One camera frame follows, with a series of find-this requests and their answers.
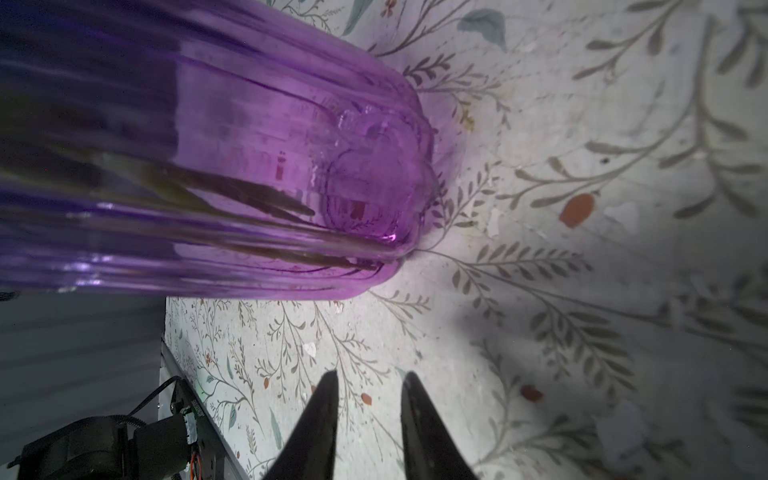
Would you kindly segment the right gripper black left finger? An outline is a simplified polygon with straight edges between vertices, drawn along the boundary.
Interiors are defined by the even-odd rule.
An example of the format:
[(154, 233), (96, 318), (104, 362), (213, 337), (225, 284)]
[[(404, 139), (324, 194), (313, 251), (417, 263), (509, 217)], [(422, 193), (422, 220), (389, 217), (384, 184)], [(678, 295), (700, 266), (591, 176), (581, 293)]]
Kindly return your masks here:
[(277, 480), (332, 480), (339, 412), (338, 375), (323, 374), (291, 436), (263, 476)]

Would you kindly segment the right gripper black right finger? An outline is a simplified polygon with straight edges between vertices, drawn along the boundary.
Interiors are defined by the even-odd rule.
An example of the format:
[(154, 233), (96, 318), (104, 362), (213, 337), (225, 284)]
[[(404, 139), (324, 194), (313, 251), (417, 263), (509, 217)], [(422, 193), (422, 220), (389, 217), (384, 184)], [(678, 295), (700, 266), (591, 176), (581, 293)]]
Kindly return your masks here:
[(403, 381), (401, 428), (408, 480), (477, 479), (415, 372)]

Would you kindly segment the blue purple glass vase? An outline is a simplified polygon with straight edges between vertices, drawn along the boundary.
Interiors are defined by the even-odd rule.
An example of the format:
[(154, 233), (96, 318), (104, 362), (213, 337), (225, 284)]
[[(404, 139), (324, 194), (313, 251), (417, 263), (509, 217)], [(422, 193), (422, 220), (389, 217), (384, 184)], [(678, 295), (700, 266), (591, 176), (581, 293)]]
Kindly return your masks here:
[(343, 300), (437, 195), (409, 82), (259, 1), (1, 5), (1, 286)]

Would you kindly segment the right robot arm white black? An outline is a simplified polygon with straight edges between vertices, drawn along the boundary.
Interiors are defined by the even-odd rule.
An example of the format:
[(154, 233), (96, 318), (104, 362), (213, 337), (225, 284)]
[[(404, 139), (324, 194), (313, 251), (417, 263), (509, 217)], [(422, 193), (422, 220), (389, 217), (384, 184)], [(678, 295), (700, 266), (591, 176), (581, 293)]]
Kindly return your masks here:
[[(87, 417), (25, 445), (7, 467), (19, 479), (239, 479), (224, 442), (188, 381), (173, 376), (151, 394), (174, 388), (171, 414), (148, 424), (134, 412)], [(331, 479), (339, 412), (336, 371), (312, 393), (267, 479)], [(472, 479), (420, 378), (401, 390), (403, 469), (408, 479)]]

